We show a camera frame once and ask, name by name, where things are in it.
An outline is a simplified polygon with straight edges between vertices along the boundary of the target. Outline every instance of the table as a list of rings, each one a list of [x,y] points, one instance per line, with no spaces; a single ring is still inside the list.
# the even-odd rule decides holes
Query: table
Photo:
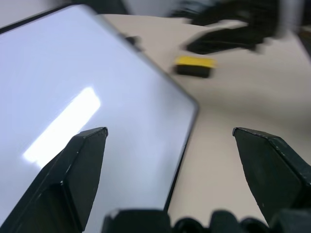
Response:
[[[213,30],[184,24],[182,19],[105,15],[127,35],[141,37],[140,46],[200,105],[186,156],[169,208],[172,221],[183,216],[208,224],[215,209],[238,218],[264,219],[246,183],[234,127],[276,134],[311,164],[311,64],[295,35],[267,39],[258,54],[232,50],[210,57],[218,68],[210,79],[172,73],[181,45],[196,33]],[[221,27],[237,26],[224,21]]]

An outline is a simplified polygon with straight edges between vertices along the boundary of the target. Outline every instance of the tablet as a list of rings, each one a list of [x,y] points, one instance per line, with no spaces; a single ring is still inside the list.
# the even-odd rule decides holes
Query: tablet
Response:
[[[78,132],[107,127],[85,232],[167,209],[197,103],[103,18],[72,5],[0,29],[0,224]]]

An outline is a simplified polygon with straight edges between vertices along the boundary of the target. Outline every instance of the beige table surface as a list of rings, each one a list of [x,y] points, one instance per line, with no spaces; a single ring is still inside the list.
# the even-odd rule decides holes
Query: beige table surface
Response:
[[[283,40],[268,40],[259,55],[246,50],[213,54],[218,68],[211,79],[200,79],[171,69],[175,57],[185,54],[180,45],[208,28],[180,19],[105,17],[121,32],[139,35],[144,52],[200,105],[169,208],[172,220],[193,216],[207,224],[215,209],[263,219],[231,133],[245,127],[279,135],[311,164],[311,63],[298,39],[289,33]]]

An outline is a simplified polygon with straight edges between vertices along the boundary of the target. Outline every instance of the white screen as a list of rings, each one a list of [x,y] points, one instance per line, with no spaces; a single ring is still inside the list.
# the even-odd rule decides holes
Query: white screen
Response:
[[[105,126],[86,227],[115,208],[163,208],[196,104],[85,6],[0,35],[0,224],[76,133]]]

